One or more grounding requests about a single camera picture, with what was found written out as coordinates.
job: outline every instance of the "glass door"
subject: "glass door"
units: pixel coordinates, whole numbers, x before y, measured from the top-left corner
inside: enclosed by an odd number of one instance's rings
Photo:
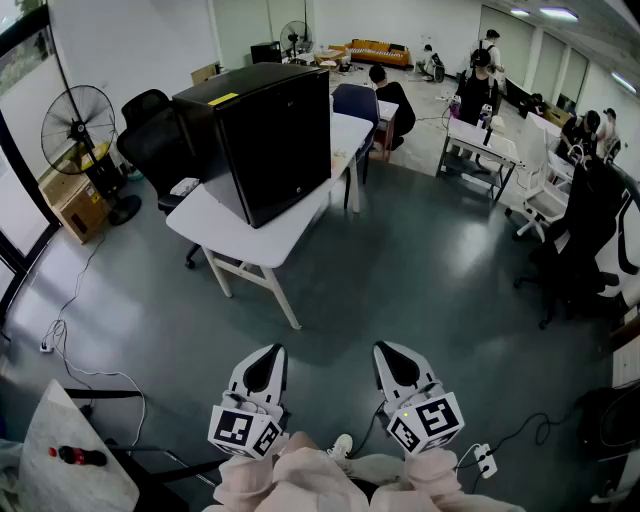
[[[47,172],[40,147],[44,103],[64,88],[48,8],[39,4],[30,2],[33,10],[15,18],[5,13],[0,24],[0,325],[60,226],[38,187]]]

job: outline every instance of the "black gaming chair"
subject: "black gaming chair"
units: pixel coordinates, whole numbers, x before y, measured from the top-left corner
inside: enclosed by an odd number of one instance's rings
[[[551,322],[558,299],[570,313],[595,305],[602,311],[608,300],[601,294],[617,287],[620,277],[598,262],[598,254],[617,234],[617,218],[628,194],[623,177],[612,166],[596,159],[589,171],[577,166],[564,217],[549,226],[542,246],[531,253],[538,267],[536,277],[514,282],[539,284],[547,293],[544,329]]]

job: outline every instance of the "window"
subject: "window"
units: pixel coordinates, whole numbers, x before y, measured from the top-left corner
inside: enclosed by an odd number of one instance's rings
[[[41,30],[0,57],[0,98],[52,54],[49,34]]]

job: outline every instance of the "orange sofa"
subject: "orange sofa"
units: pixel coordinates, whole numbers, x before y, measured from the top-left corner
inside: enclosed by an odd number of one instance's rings
[[[361,62],[389,64],[406,67],[409,65],[410,53],[404,46],[390,43],[379,43],[365,39],[354,39],[345,45],[351,50],[351,59]]]

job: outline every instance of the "white wall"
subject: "white wall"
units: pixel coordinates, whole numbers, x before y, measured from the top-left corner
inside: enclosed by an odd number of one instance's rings
[[[474,0],[314,0],[316,46],[373,39],[408,46],[411,60],[433,46],[447,74],[469,63],[481,3]]]
[[[70,80],[105,92],[120,131],[127,101],[153,88],[171,97],[218,60],[207,0],[49,0],[49,9]]]
[[[533,79],[531,92],[542,94],[542,97],[550,103],[553,103],[553,92],[558,80],[565,46],[562,41],[546,32],[542,36],[538,68]]]
[[[248,66],[251,46],[271,40],[266,0],[214,0],[213,5],[225,69]]]
[[[576,111],[584,114],[595,110],[604,119],[602,111],[609,107],[618,116],[618,135],[623,143],[616,164],[640,180],[640,101],[618,85],[608,71],[591,61]]]
[[[64,92],[55,57],[49,57],[0,98],[0,110],[31,173],[37,178],[50,167],[42,153],[42,121]]]
[[[580,89],[587,73],[589,61],[581,53],[571,49],[571,57],[569,58],[569,66],[562,84],[562,94],[567,98],[577,101],[580,97]]]
[[[535,27],[514,16],[483,5],[479,37],[484,38],[487,30],[490,29],[500,34],[498,48],[505,75],[516,84],[523,85]]]

